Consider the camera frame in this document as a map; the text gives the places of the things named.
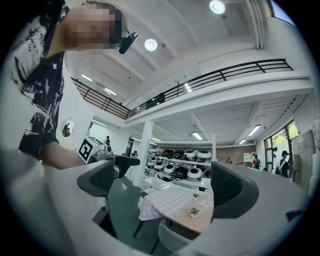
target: potted plant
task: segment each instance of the potted plant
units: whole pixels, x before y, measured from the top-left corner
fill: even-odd
[[[192,200],[198,200],[199,195],[197,193],[194,193],[192,195]]]
[[[200,210],[196,209],[196,208],[191,208],[191,211],[190,211],[190,216],[192,218],[196,218],[199,216],[199,213],[200,213]]]

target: white box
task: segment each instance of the white box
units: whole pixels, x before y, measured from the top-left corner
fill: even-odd
[[[106,144],[102,143],[95,137],[86,136],[78,151],[81,159],[87,164],[92,155],[96,154],[98,150],[103,150]]]

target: black metal railing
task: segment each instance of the black metal railing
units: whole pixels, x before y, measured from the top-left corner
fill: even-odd
[[[289,70],[293,71],[284,58],[258,60],[221,68],[216,71],[200,75],[160,93],[132,109],[129,117],[133,117],[145,110],[174,98],[224,81],[257,74]]]
[[[97,92],[77,79],[72,78],[72,80],[86,102],[96,106],[99,109],[114,114],[119,118],[127,119],[129,117],[130,109],[127,107],[122,106],[120,103]]]

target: floor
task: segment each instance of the floor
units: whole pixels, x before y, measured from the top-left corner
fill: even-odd
[[[148,220],[143,223],[140,232],[135,238],[133,234],[140,222],[138,202],[147,194],[132,182],[123,177],[116,179],[108,194],[109,214],[117,238],[128,246],[144,253],[150,253],[158,236],[158,226],[161,218]],[[172,254],[161,242],[153,255],[168,256]]]

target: white ceiling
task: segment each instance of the white ceiling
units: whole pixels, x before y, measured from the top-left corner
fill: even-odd
[[[211,141],[215,134],[216,143],[239,143],[241,140],[254,140],[273,127],[275,122],[288,110],[296,96],[275,98],[263,102],[249,102],[219,109],[194,113],[200,125],[190,115],[168,118],[154,124],[152,134],[163,142],[198,141],[192,132],[198,132],[204,141]],[[255,125],[261,125],[253,136],[248,136]],[[134,125],[131,136],[141,139],[144,124]]]
[[[83,0],[67,0],[70,7]],[[190,58],[203,49],[202,61],[221,54],[216,44],[253,42],[252,21],[244,0],[222,0],[224,15],[209,8],[209,0],[105,0],[121,9],[128,29],[139,38],[124,55],[116,50],[68,52],[67,67],[72,77],[100,93],[99,82],[117,96],[111,97],[130,109],[176,85],[201,75],[199,58]],[[157,50],[144,47],[155,39]],[[91,78],[90,82],[81,74]]]

